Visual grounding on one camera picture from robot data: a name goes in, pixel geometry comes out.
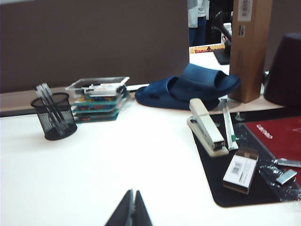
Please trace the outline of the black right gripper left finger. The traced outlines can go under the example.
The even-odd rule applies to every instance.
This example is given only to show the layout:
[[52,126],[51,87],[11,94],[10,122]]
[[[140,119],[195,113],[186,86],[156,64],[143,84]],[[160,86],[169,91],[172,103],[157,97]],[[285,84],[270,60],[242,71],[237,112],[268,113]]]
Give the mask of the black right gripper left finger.
[[133,225],[133,190],[128,190],[105,226],[132,226]]

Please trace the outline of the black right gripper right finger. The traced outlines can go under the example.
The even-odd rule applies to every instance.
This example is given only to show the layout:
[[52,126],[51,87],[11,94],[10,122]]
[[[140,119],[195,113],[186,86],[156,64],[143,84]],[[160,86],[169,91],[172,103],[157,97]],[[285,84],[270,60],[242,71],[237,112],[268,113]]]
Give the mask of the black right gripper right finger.
[[134,213],[135,226],[153,226],[151,218],[147,212],[142,195],[138,190],[135,196],[135,213]]

